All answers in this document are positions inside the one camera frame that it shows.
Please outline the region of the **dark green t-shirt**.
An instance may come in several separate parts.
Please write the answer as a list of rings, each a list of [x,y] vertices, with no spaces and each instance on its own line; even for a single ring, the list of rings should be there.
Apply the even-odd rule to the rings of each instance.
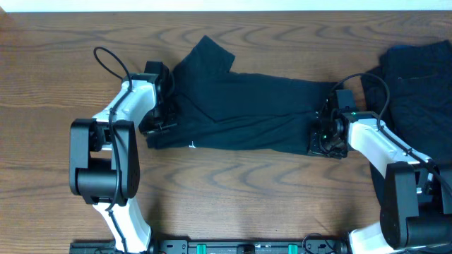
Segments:
[[[233,73],[234,55],[205,36],[174,68],[169,105],[175,126],[149,135],[148,147],[275,150],[305,155],[311,127],[334,86]]]

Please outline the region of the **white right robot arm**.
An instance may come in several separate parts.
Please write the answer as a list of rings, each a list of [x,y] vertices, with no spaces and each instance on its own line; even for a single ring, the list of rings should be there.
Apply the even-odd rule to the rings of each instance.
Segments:
[[[383,177],[379,221],[350,232],[350,253],[400,253],[451,244],[451,163],[435,162],[388,130],[372,111],[324,107],[311,130],[311,155],[365,156]]]

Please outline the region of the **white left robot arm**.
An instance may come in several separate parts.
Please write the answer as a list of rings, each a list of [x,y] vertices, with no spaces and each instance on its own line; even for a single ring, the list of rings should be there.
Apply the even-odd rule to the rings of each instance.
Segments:
[[[170,74],[125,77],[116,97],[89,119],[70,128],[69,186],[107,223],[113,240],[73,242],[70,253],[156,253],[153,231],[136,194],[140,164],[136,133],[174,90]]]

